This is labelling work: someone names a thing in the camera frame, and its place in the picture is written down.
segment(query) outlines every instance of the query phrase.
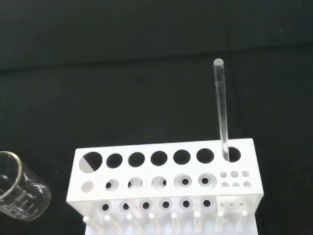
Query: beaker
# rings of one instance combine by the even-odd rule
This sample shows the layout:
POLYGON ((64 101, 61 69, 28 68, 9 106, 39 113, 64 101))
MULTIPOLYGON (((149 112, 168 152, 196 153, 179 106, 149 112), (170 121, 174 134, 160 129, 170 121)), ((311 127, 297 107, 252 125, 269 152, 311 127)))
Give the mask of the beaker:
POLYGON ((0 151, 0 212, 23 221, 40 216, 51 191, 46 183, 11 152, 0 151))

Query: beaker rim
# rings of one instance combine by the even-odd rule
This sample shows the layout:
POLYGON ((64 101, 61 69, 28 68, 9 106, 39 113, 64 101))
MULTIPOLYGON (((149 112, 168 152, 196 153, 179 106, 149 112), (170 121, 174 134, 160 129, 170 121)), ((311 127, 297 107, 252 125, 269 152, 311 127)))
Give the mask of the beaker rim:
POLYGON ((6 153, 6 154, 10 155, 11 157, 13 157, 16 160, 16 162, 18 164, 18 175, 15 179, 15 182, 7 192, 5 192, 3 195, 0 196, 0 200, 1 200, 1 199, 5 198, 7 195, 9 195, 12 192, 12 190, 15 189, 15 187, 18 185, 18 183, 22 177, 22 162, 21 162, 20 158, 15 153, 8 152, 8 151, 0 151, 0 153, 6 153))

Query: black background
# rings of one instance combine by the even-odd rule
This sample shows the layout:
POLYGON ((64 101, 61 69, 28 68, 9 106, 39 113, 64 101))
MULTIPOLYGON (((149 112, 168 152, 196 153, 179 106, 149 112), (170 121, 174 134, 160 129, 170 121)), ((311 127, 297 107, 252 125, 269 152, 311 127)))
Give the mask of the black background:
POLYGON ((218 57, 229 138, 255 142, 259 234, 313 234, 312 1, 0 5, 0 149, 53 193, 31 223, 1 214, 1 235, 84 233, 65 203, 76 148, 218 139, 218 57))

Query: small hole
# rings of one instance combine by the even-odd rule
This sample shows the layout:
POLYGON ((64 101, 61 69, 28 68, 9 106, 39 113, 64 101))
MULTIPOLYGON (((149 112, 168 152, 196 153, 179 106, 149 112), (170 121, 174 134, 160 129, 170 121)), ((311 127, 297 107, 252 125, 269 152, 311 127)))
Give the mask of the small hole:
POLYGON ((189 180, 187 180, 187 179, 183 179, 181 182, 182 182, 183 185, 189 184, 189 180))
POLYGON ((205 184, 205 185, 206 185, 207 183, 209 183, 209 180, 208 180, 207 178, 203 178, 201 181, 202 181, 202 183, 205 184))
POLYGON ((170 206, 169 202, 163 202, 162 206, 164 208, 168 208, 170 206))
POLYGON ((227 173, 226 173, 226 172, 221 172, 220 176, 221 176, 222 178, 226 178, 226 177, 227 177, 227 173))
POLYGON ((241 153, 237 148, 229 147, 228 151, 229 151, 229 161, 231 163, 235 163, 240 159, 241 153))
POLYGON ((108 204, 104 204, 102 206, 102 210, 107 211, 109 209, 109 205, 108 204))
POLYGON ((84 155, 80 162, 79 168, 84 173, 93 173, 100 168, 102 164, 102 156, 99 153, 91 152, 84 155))
POLYGON ((190 153, 186 150, 179 150, 174 154, 174 162, 179 165, 185 165, 190 161, 190 153))
POLYGON ((249 187, 251 187, 251 183, 248 182, 248 181, 246 181, 246 182, 244 182, 244 186, 247 187, 247 188, 249 188, 249 187))
POLYGON ((249 172, 243 171, 243 176, 244 176, 244 177, 248 177, 248 176, 249 176, 249 172))
POLYGON ((188 201, 184 201, 182 203, 182 205, 185 207, 185 208, 188 208, 190 206, 190 203, 188 201))
POLYGON ((129 209, 129 206, 128 206, 127 203, 125 203, 125 204, 123 205, 123 209, 126 210, 126 211, 129 209))
POLYGON ((209 200, 204 200, 203 205, 205 207, 209 207, 211 205, 211 202, 209 200))
POLYGON ((155 152, 151 156, 151 163, 156 166, 164 165, 167 161, 166 153, 162 151, 155 152))
POLYGON ((233 178, 237 178, 239 174, 238 174, 237 171, 232 171, 232 172, 230 173, 230 175, 231 175, 231 177, 233 177, 233 178))
POLYGON ((199 162, 204 164, 210 163, 214 159, 214 153, 210 149, 203 148, 198 151, 197 159, 199 162))
POLYGON ((223 182, 223 183, 222 183, 222 187, 228 187, 228 186, 229 186, 228 183, 226 183, 226 182, 223 182))
POLYGON ((121 155, 114 153, 107 159, 107 166, 109 168, 117 168, 122 164, 123 158, 121 155))
POLYGON ((148 209, 150 206, 150 204, 148 202, 145 202, 144 204, 142 204, 143 209, 148 209))
POLYGON ((82 185, 83 192, 90 192, 93 188, 93 183, 91 181, 84 182, 82 185))
POLYGON ((145 156, 142 153, 133 153, 128 158, 128 163, 132 167, 139 167, 141 166, 145 161, 145 156))

